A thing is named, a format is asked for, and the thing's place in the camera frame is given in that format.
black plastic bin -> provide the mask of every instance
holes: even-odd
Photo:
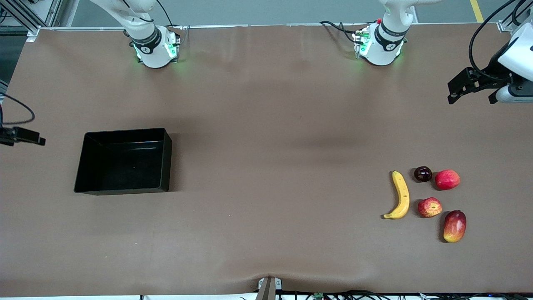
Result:
[[[172,140],[164,128],[88,132],[74,192],[117,195],[167,192]]]

red apple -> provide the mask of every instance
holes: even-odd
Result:
[[[458,186],[461,183],[461,179],[454,170],[444,170],[437,173],[435,183],[439,189],[445,191]]]
[[[444,239],[456,243],[463,238],[466,231],[466,216],[460,210],[451,211],[444,219]]]
[[[442,212],[442,205],[437,198],[430,197],[418,203],[418,212],[424,218],[431,218]]]

brown paper sheet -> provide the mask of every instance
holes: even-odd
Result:
[[[322,27],[194,29],[163,69],[119,31],[42,30],[9,88],[47,144],[0,148],[0,295],[243,293],[265,275],[286,290],[532,291],[533,107],[446,100],[476,26],[413,26],[387,67]],[[480,66],[506,41],[487,28]],[[171,192],[72,191],[84,133],[154,127],[174,141]],[[420,165],[462,183],[415,183]],[[383,220],[392,170],[414,204]],[[430,196],[465,212],[459,243],[417,216]]]

banana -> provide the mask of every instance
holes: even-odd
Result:
[[[383,215],[383,217],[385,219],[400,219],[403,218],[409,210],[409,190],[407,190],[407,184],[400,172],[392,172],[392,181],[398,192],[398,206],[396,206],[390,214]]]

yellow floor line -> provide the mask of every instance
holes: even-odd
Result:
[[[474,11],[475,19],[478,23],[483,22],[483,15],[481,14],[481,9],[479,9],[478,0],[470,0],[472,5],[472,10]]]

